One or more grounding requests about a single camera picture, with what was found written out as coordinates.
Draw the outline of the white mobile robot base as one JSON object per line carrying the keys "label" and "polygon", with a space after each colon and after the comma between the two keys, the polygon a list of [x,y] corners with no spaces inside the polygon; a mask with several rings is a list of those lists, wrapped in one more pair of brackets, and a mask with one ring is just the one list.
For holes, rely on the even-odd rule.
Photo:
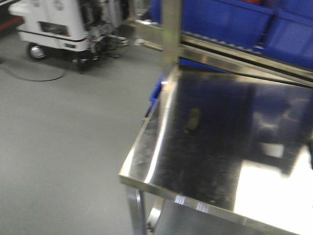
{"label": "white mobile robot base", "polygon": [[8,11],[22,17],[17,32],[28,43],[27,55],[33,60],[45,59],[48,49],[62,50],[83,71],[102,54],[118,58],[113,50],[129,45],[118,34],[122,24],[118,0],[19,0]]}

